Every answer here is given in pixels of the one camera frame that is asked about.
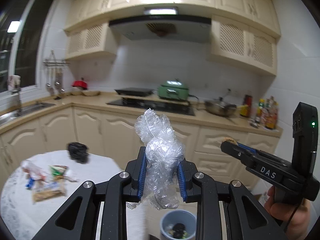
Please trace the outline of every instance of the faucet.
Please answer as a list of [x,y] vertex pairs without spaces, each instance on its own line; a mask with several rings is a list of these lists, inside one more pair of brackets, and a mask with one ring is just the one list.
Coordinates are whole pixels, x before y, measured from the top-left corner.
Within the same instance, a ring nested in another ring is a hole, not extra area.
[[14,89],[11,90],[12,95],[14,95],[14,94],[18,95],[18,100],[17,100],[17,105],[18,105],[17,114],[18,114],[18,116],[21,116],[21,109],[22,109],[20,91],[21,91],[21,88],[17,85],[15,85]]

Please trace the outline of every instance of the green appliance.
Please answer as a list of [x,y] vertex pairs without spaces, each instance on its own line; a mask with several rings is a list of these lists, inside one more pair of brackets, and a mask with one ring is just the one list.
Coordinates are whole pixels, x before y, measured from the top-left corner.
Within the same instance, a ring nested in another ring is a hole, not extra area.
[[161,99],[186,101],[189,96],[189,88],[178,79],[166,81],[158,87],[158,96]]

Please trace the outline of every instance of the human hand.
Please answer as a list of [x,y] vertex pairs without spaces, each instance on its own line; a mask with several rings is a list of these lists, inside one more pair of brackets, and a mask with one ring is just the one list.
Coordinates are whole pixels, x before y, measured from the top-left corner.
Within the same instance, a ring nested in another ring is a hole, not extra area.
[[[274,203],[274,186],[272,186],[268,190],[267,195],[269,196],[269,198],[264,204],[264,208],[274,218],[287,222],[296,206],[284,203]],[[308,201],[307,199],[303,199],[302,204],[293,215],[287,228],[286,235],[289,240],[303,240],[307,236],[309,221],[310,201]]]

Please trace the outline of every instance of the countertop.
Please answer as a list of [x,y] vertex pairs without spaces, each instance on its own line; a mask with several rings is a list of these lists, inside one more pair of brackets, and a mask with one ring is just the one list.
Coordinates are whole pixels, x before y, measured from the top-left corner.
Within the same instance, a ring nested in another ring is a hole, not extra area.
[[[19,117],[7,124],[2,125],[0,127],[0,135],[25,122],[31,121],[33,119],[36,119],[43,115],[53,113],[58,110],[65,109],[70,106],[83,107],[83,108],[96,109],[96,110],[109,111],[109,112],[122,113],[122,114],[130,114],[130,115],[135,115],[136,117],[144,113],[145,109],[141,109],[141,108],[113,106],[113,105],[106,104],[113,100],[120,99],[121,97],[122,96],[116,93],[104,92],[101,95],[94,96],[94,97],[86,97],[86,96],[79,95],[79,96],[66,96],[65,98],[60,100],[54,100],[52,98],[43,98],[42,100],[38,99],[38,101],[54,103],[56,105]],[[148,97],[145,97],[144,99],[165,101],[165,100],[159,99],[156,95],[150,95]],[[29,105],[34,102],[35,101],[28,102],[23,105]],[[278,138],[281,136],[283,131],[282,128],[280,127],[278,127],[277,130],[266,130],[263,127],[260,127],[257,129],[250,126],[247,119],[241,118],[238,116],[225,118],[225,117],[210,114],[205,110],[196,110],[195,107],[194,107],[194,112],[196,114],[195,116],[157,111],[157,113],[159,114],[166,114],[169,117],[170,121],[173,121],[173,122],[183,122],[183,123],[202,125],[202,126],[208,126],[208,127],[216,127],[221,129],[251,132],[251,133],[268,135],[268,136],[273,136]]]

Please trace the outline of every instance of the round table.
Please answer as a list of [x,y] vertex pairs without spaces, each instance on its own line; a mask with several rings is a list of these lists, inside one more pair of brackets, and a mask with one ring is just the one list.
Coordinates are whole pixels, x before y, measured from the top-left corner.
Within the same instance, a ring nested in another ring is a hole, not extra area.
[[[26,189],[27,175],[19,167],[6,181],[1,193],[0,214],[16,240],[31,240],[47,220],[68,197],[86,180],[95,184],[109,180],[121,172],[113,159],[89,154],[86,164],[69,158],[68,151],[54,151],[29,158],[35,165],[49,173],[49,165],[68,166],[79,178],[78,182],[66,181],[66,196],[59,196],[33,203],[31,190]],[[96,239],[100,239],[101,203]],[[128,240],[147,239],[146,210],[144,203],[134,210],[127,208]]]

